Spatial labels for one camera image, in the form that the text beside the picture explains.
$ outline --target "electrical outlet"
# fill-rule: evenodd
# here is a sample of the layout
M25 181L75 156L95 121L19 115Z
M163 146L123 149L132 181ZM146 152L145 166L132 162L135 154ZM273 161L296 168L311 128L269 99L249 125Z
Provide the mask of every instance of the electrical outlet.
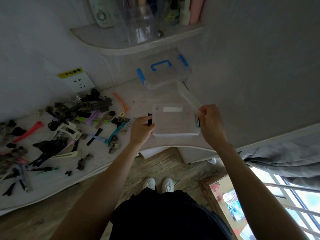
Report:
M85 72L63 78L62 80L69 86L69 88L73 90L73 92L77 93L95 87L93 82Z

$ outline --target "white sneaker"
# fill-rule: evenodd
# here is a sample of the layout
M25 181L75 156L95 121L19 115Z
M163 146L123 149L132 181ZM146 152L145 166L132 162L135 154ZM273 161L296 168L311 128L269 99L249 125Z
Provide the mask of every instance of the white sneaker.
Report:
M169 177L162 184L162 193L164 192L174 192L174 181Z
M156 181L153 177L146 179L146 181L143 184L142 190L144 190L145 188L150 188L152 190L156 189Z

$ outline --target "blue handle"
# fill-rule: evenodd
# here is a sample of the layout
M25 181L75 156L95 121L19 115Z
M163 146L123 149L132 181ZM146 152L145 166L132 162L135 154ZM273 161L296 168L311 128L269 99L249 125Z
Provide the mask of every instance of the blue handle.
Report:
M169 65L170 67L172 66L172 64L171 64L171 62L170 62L169 60L163 60L163 61L160 61L160 62L157 62L157 63L152 64L152 65L151 65L151 70L153 70L154 72L156 72L157 69L155 69L155 66L161 65L161 64L163 64L163 63L168 63L168 65Z

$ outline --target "pink bottle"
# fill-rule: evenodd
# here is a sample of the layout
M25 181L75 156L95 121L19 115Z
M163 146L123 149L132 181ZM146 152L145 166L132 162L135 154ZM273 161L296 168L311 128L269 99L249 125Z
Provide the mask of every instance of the pink bottle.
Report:
M191 0L190 5L190 24L196 24L199 20L201 8L204 0Z

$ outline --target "white shelf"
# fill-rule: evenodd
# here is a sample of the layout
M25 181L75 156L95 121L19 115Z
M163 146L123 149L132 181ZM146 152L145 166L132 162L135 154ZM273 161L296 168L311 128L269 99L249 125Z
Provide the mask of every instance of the white shelf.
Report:
M70 29L71 33L83 43L103 49L106 55L130 55L155 48L164 44L176 42L185 38L201 34L204 25L199 22L195 25L182 26L175 25L166 29L163 37L145 41L135 46L130 46L128 42L118 43L115 38L113 28L101 28L97 24L86 25L80 28Z

